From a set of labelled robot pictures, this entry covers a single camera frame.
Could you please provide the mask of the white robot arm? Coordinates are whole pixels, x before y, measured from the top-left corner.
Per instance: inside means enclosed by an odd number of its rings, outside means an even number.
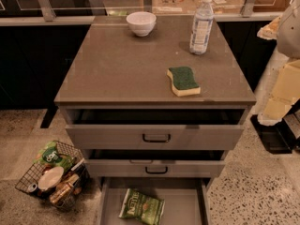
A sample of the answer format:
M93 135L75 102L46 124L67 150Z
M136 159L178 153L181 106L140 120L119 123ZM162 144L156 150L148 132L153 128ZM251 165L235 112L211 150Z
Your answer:
M289 60L279 70L258 121L264 126L280 122L300 99L300 0L292 0L283 14L257 33L259 38L275 39L277 50Z

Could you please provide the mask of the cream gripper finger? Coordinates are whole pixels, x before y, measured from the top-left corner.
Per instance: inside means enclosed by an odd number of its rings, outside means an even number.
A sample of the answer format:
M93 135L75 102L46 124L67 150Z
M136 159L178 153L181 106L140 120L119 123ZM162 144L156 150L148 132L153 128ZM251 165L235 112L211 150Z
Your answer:
M280 97L265 97L260 105L258 121L263 126L273 126L282 121L293 103Z
M269 24L262 27L258 31L257 37L266 39L266 40L277 39L278 27L279 27L280 20L281 20L281 17L278 16L273 21L271 21Z

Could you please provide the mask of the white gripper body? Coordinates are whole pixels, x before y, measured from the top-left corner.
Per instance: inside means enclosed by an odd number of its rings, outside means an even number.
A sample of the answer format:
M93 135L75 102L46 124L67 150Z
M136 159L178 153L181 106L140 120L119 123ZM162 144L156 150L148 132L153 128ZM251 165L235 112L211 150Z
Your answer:
M290 59L279 70L271 99L286 105L295 104L300 98L300 59Z

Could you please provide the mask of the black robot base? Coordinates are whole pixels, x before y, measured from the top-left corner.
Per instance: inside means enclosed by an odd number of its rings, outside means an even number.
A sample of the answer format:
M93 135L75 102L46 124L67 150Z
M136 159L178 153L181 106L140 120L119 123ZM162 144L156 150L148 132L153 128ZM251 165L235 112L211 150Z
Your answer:
M271 154L290 154L300 151L300 101L283 119L273 126L261 125L257 115L250 118L266 151Z

